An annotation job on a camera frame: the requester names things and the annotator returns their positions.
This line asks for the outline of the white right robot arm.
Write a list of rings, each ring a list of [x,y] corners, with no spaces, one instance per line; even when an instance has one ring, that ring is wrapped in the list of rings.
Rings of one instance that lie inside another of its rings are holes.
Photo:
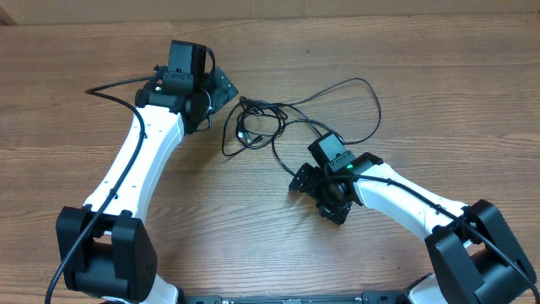
[[[293,175],[289,191],[305,193],[336,225],[353,204],[374,209],[424,241],[433,271],[404,290],[365,291],[363,303],[510,303],[537,276],[500,210],[480,199],[443,198],[400,176],[383,159],[355,156],[334,133],[308,148],[316,161]]]

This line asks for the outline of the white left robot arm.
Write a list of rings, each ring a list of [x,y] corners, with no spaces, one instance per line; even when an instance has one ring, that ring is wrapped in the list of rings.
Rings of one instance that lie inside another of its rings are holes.
[[[184,136],[198,132],[238,93],[220,68],[205,68],[213,58],[208,46],[172,41],[167,64],[140,78],[133,102],[106,94],[106,85],[86,91],[125,106],[133,120],[100,185],[82,207],[64,207],[57,217],[61,263],[46,302],[59,280],[108,303],[186,302],[183,291],[158,274],[146,218],[165,165]]]

